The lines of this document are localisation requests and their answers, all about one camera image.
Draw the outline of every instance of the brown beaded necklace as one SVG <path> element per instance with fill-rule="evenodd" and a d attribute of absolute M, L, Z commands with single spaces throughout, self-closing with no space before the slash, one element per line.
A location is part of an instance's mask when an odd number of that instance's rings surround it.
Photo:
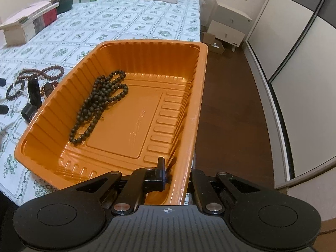
<path fill-rule="evenodd" d="M 49 76 L 47 75 L 46 73 L 48 71 L 51 71 L 51 70 L 60 70 L 60 73 L 56 76 Z M 23 69 L 18 77 L 16 78 L 17 80 L 12 83 L 7 92 L 6 92 L 6 99 L 8 100 L 13 100 L 15 99 L 17 96 L 19 96 L 19 94 L 21 93 L 20 91 L 17 91 L 14 95 L 9 95 L 10 91 L 13 89 L 14 85 L 17 85 L 19 83 L 21 83 L 21 88 L 20 90 L 22 91 L 24 88 L 25 88 L 25 79 L 28 79 L 32 74 L 37 74 L 38 76 L 42 76 L 44 77 L 46 80 L 54 80 L 51 85 L 55 88 L 57 85 L 58 85 L 58 82 L 56 81 L 57 79 L 59 79 L 60 77 L 63 76 L 64 74 L 64 68 L 60 65 L 54 65 L 54 66 L 51 66 L 51 67 L 47 67 L 47 68 L 44 68 L 42 70 L 38 70 L 38 69 Z"/>
<path fill-rule="evenodd" d="M 120 75 L 113 81 L 110 81 L 114 75 Z M 128 94 L 128 86 L 120 83 L 126 77 L 126 73 L 121 70 L 113 71 L 109 76 L 99 76 L 94 84 L 93 89 L 87 99 L 84 100 L 82 107 L 77 113 L 76 124 L 71 129 L 69 141 L 73 145 L 81 144 L 92 133 L 103 111 L 109 104 L 113 105 Z M 111 94 L 122 89 L 122 92 L 114 97 Z M 77 130 L 85 121 L 92 121 L 87 130 L 78 138 L 75 138 Z"/>

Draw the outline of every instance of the white drawer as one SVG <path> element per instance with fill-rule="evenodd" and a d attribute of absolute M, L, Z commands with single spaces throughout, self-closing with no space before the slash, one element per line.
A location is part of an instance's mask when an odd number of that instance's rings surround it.
<path fill-rule="evenodd" d="M 216 38 L 235 46 L 239 46 L 245 36 L 244 33 L 214 20 L 210 23 L 208 33 L 214 34 L 216 35 Z"/>

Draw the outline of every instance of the floral tablecloth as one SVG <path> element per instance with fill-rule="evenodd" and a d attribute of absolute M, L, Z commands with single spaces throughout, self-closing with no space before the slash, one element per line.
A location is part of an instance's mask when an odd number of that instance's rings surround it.
<path fill-rule="evenodd" d="M 59 64 L 67 74 L 98 43 L 107 40 L 199 41 L 199 15 L 199 0 L 178 0 L 177 4 L 151 0 L 74 4 L 27 44 L 0 49 L 0 77 L 7 80 L 7 85 L 0 87 L 0 104 L 9 106 L 9 113 L 0 115 L 0 191 L 22 205 L 54 190 L 14 158 L 15 146 L 27 127 L 20 112 L 28 98 L 22 95 L 8 101 L 5 94 L 22 68 L 41 70 Z"/>

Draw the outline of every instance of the orange bin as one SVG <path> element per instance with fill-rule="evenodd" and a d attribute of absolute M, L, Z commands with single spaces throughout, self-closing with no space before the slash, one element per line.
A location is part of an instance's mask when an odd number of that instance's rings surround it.
<path fill-rule="evenodd" d="M 163 156 L 171 183 L 146 203 L 184 202 L 196 141 L 207 61 L 203 43 L 110 41 L 98 45 L 43 103 L 15 158 L 58 189 L 107 173 L 156 167 Z M 90 137 L 73 146 L 69 133 L 95 79 L 126 72 L 129 92 L 106 109 Z M 89 124 L 78 130 L 83 133 Z"/>

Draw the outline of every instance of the wooden floor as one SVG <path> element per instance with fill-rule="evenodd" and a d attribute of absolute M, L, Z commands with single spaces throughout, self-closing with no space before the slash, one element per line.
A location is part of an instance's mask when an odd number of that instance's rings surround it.
<path fill-rule="evenodd" d="M 241 48 L 209 52 L 196 140 L 196 168 L 274 188 L 265 116 Z"/>

